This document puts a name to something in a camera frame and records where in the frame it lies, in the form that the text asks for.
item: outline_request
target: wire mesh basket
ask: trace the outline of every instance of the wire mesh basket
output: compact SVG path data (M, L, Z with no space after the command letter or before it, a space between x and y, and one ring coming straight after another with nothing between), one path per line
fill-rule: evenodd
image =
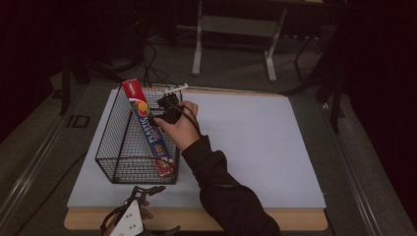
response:
M144 88L144 94L153 115L163 111L158 108L156 101L162 97L167 86L155 85ZM181 92L176 92L182 100ZM102 136L96 163L113 184L175 184L178 178L179 150L161 131L168 151L174 159L169 163L154 158L149 151L147 141L139 126L139 122L132 113L131 105L122 88L118 89L110 115ZM161 176L156 167L156 161L172 168L172 173Z

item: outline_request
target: floor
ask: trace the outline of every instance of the floor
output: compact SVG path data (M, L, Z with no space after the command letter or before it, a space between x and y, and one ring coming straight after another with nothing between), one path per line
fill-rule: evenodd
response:
M259 50L264 45L263 39L245 38L236 43L231 39L224 41L227 39L224 35L206 37L201 74L197 77L191 75L193 29L180 29L175 45L161 35L150 38L147 58L151 61L154 56L154 61L149 79L164 78L192 87L272 93L301 85L292 63L302 46L297 38L285 37L278 43L273 55L278 81L272 84L268 81L264 54ZM246 48L242 44L256 46ZM303 76L307 76L320 59L316 45L315 41L311 43L300 57ZM144 67L139 67L120 76L128 79L144 75ZM60 76L51 78L57 88ZM1 235L99 235L98 231L70 231L63 225L66 202L101 115L101 104L108 96L105 92L118 86L95 72L91 72L91 77L87 87L73 82L73 105L66 115L58 115L60 100L48 97L0 145L3 163L0 166ZM323 120L323 116L328 118L326 108L320 108L324 111L321 113L318 107L331 107L331 102L317 104L314 100L317 89L309 88L290 100L299 117L297 121L306 147L312 151L309 155L328 204L330 226L321 232L283 232L283 235L417 235L349 105L349 97L342 97L342 115L338 119L340 133L329 135L328 123L316 121ZM89 125L84 129L72 127L71 115L88 115ZM29 171L28 166L35 166L35 171Z

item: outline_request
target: white surface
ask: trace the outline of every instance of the white surface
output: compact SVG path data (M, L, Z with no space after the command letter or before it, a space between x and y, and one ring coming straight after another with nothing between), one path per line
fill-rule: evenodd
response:
M113 185L94 161L115 93L111 93L68 207L118 207L134 185ZM264 207L318 207L326 203L286 97L183 93L199 104L202 133L221 149L228 170ZM141 185L147 188L153 185ZM149 197L152 207L202 207L200 189L183 159L175 185Z

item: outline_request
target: logo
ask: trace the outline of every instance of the logo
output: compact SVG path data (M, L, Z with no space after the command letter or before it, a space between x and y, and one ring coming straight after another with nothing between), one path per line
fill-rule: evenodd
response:
M129 84L129 92L131 93L131 95L136 95L135 88L132 84Z
M138 109L138 113L142 117L146 117L150 113L148 104L142 100L135 101L135 107Z

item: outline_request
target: hand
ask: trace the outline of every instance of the hand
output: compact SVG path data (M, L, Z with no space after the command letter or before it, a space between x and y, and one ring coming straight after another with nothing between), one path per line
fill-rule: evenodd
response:
M184 112L197 123L197 111L199 106L191 101L180 101L179 106L186 106ZM199 132L193 126L191 121L182 115L175 124L168 124L160 118L155 118L154 122L172 139L174 144L181 150L200 139Z

